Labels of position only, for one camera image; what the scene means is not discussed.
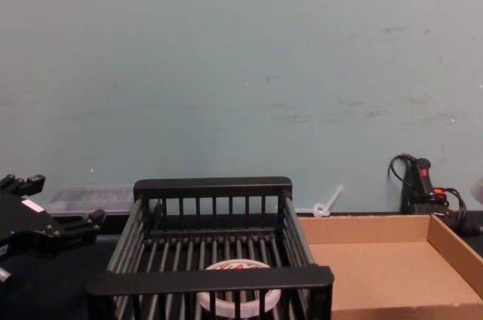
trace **cardboard flap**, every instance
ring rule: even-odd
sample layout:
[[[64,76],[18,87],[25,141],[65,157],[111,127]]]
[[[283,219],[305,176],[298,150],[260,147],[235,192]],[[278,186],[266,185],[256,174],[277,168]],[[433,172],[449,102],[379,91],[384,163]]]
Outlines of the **cardboard flap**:
[[[300,218],[310,245],[426,241],[429,216]]]

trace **wall stain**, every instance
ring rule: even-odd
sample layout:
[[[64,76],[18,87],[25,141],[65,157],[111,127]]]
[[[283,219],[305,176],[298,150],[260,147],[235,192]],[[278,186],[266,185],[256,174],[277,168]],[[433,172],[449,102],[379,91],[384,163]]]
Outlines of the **wall stain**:
[[[382,115],[387,115],[389,114],[389,111],[378,106],[373,106],[365,110],[365,117],[366,118],[373,118],[376,116],[382,116]]]
[[[366,104],[366,102],[362,100],[351,100],[351,99],[339,99],[337,100],[337,102],[348,107],[364,106]]]
[[[268,105],[268,108],[274,109],[274,110],[294,111],[296,109],[296,106],[291,103],[280,102],[280,103],[271,103]]]
[[[303,124],[312,121],[312,116],[307,114],[278,114],[274,115],[272,118],[293,124]]]
[[[116,81],[112,82],[112,86],[118,92],[118,94],[124,96],[124,90],[121,89],[121,86],[119,86],[119,84]]]
[[[272,81],[272,78],[278,78],[278,76],[267,75],[265,76],[265,82],[269,84]]]
[[[153,108],[159,108],[164,106],[162,103],[144,103],[140,105],[120,105],[120,106],[115,106],[115,107],[104,107],[104,108],[99,108],[99,109],[90,109],[90,110],[85,110],[85,111],[80,111],[80,112],[73,112],[70,114],[63,114],[57,116],[55,119],[57,120],[77,120],[77,119],[82,119],[85,117],[93,117],[93,116],[98,116],[98,115],[104,115],[104,114],[119,114],[121,111],[124,110],[143,110],[143,109],[153,109]]]
[[[409,104],[411,105],[426,105],[426,99],[424,97],[410,97]]]
[[[456,121],[456,115],[449,112],[436,112],[433,115],[425,116],[421,119],[422,125],[441,124],[452,125]]]
[[[395,33],[401,33],[408,30],[408,27],[405,26],[398,26],[398,27],[386,27],[383,32],[387,35],[395,34]]]

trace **dish rack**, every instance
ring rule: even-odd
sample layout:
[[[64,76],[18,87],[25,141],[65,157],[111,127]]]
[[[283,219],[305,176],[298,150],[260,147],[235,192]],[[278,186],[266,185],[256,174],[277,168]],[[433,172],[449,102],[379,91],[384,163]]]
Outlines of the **dish rack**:
[[[285,177],[140,180],[107,270],[87,286],[91,320],[222,319],[216,300],[259,300],[258,318],[331,318],[329,267],[318,266]],[[246,258],[270,268],[205,270]],[[265,294],[281,289],[265,311]],[[209,293],[207,311],[197,293]]]

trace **light blue wall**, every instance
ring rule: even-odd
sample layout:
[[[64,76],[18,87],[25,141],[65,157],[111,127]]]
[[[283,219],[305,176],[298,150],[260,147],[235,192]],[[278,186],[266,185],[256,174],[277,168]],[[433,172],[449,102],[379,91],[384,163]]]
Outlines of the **light blue wall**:
[[[396,153],[483,176],[482,0],[0,0],[0,174],[286,175],[394,211]]]

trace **white plastic clip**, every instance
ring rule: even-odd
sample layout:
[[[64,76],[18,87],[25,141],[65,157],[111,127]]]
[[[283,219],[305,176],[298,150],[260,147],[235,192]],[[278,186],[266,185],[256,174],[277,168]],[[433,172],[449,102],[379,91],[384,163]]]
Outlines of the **white plastic clip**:
[[[331,207],[337,198],[339,198],[339,195],[343,189],[343,186],[338,186],[335,193],[332,195],[331,199],[329,199],[329,202],[327,202],[326,205],[323,205],[322,203],[315,204],[313,209],[314,217],[329,217],[331,215]]]

